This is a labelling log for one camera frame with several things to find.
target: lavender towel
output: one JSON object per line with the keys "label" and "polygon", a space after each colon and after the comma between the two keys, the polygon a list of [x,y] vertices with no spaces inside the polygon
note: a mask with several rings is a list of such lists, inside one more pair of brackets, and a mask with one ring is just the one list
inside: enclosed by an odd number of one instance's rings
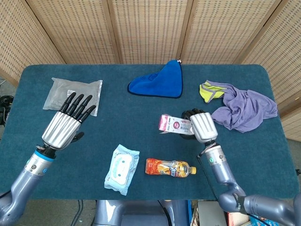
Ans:
{"label": "lavender towel", "polygon": [[248,132],[257,128],[264,119],[277,116],[277,104],[252,90],[239,90],[227,83],[207,81],[213,86],[227,88],[223,96],[225,107],[218,108],[212,118],[227,129]]}

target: blue triangular cloth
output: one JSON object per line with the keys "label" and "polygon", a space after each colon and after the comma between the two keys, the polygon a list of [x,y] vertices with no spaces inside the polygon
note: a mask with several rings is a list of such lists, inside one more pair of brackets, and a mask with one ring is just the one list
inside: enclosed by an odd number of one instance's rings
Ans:
{"label": "blue triangular cloth", "polygon": [[135,78],[127,90],[140,96],[179,98],[183,92],[181,65],[171,60],[161,71]]}

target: yellow cloth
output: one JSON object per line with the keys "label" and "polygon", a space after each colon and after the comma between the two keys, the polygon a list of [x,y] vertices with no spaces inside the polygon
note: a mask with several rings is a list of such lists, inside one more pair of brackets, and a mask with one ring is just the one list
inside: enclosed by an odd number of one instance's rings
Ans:
{"label": "yellow cloth", "polygon": [[206,103],[209,103],[213,98],[220,98],[224,95],[222,87],[212,86],[209,82],[205,82],[199,86],[199,93]]}

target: blue tablecloth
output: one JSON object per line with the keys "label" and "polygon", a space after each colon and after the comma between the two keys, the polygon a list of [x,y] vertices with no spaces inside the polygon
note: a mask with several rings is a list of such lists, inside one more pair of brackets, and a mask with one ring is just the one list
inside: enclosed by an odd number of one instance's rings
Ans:
{"label": "blue tablecloth", "polygon": [[[179,99],[134,96],[128,83],[162,65],[33,65],[21,77],[11,113],[0,144],[0,192],[9,190],[55,111],[42,107],[53,84],[52,77],[72,81],[103,80],[97,117],[90,116],[81,126],[84,137],[57,152],[57,158],[33,193],[35,199],[213,199],[196,156],[203,145],[184,140],[177,134],[160,134],[161,114],[181,116],[184,110],[200,108],[212,113],[221,99],[205,104],[198,87],[205,80],[231,83],[273,98],[268,75],[259,65],[182,65],[183,94]],[[247,194],[291,198],[298,182],[279,117],[264,120],[245,134],[216,125],[229,165]],[[140,160],[127,196],[105,189],[114,149],[123,146],[140,151]],[[197,167],[187,178],[145,174],[145,160],[187,161]],[[206,159],[205,168],[220,194]]]}

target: plastic bottle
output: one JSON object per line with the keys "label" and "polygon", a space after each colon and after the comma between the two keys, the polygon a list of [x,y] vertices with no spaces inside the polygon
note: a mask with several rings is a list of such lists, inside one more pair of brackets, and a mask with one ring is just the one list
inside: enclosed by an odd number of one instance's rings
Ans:
{"label": "plastic bottle", "polygon": [[196,174],[197,168],[190,167],[185,161],[163,161],[158,159],[147,159],[145,173],[150,175],[170,175],[185,178],[190,173]]}

